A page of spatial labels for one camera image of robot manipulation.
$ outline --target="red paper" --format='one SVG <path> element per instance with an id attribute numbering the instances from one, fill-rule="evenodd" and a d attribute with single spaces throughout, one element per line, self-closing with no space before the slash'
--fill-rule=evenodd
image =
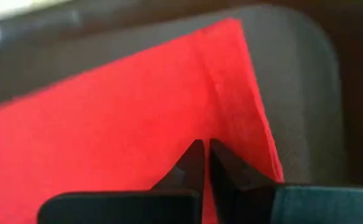
<path id="1" fill-rule="evenodd" d="M 149 189 L 209 138 L 283 181 L 234 19 L 1 105 L 0 223 L 33 224 L 63 192 Z M 216 223 L 208 184 L 203 223 Z"/>

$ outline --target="dark gray surface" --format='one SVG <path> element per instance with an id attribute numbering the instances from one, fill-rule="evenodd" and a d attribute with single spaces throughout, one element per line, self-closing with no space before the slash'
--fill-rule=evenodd
<path id="1" fill-rule="evenodd" d="M 243 21 L 286 180 L 344 182 L 338 62 L 315 24 L 281 7 L 247 6 L 61 44 L 3 47 L 0 102 L 225 17 Z"/>

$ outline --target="folded red paper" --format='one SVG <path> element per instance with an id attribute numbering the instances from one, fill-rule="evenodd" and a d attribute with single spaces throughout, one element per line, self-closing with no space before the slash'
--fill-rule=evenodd
<path id="1" fill-rule="evenodd" d="M 0 223 L 33 224 L 62 192 L 149 189 L 209 138 L 283 181 L 234 19 L 0 105 Z M 203 223 L 216 223 L 207 174 Z"/>

